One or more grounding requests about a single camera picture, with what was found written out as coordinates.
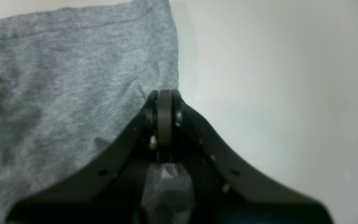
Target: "cloth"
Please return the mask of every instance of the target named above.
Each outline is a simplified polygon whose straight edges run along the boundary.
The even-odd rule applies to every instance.
[[[0,20],[0,224],[100,154],[154,89],[178,88],[168,0]]]
[[[142,207],[152,224],[187,224],[196,205],[193,182],[180,163],[153,163],[146,174]]]

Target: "metal pin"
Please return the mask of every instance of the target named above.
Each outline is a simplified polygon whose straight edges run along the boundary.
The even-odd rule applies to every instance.
[[[150,144],[149,147],[151,150],[157,149],[157,138],[155,136],[150,136]]]

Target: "black plastic bracket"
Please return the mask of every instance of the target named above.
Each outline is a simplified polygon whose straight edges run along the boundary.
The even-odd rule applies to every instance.
[[[157,149],[150,140],[157,133]],[[147,223],[140,199],[160,152],[190,174],[192,223],[332,223],[322,203],[272,180],[239,157],[179,91],[153,91],[141,111],[95,160],[19,201],[15,223]]]

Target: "gray fabric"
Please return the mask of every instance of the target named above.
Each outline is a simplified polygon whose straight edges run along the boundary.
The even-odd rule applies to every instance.
[[[142,207],[152,224],[187,224],[196,200],[189,173],[180,163],[153,163],[146,173]]]
[[[0,20],[0,223],[103,151],[150,91],[177,87],[168,0]]]

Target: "white table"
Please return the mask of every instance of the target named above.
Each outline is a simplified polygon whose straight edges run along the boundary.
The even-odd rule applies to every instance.
[[[0,0],[0,18],[122,1]],[[358,224],[358,1],[171,6],[186,102],[257,169]]]

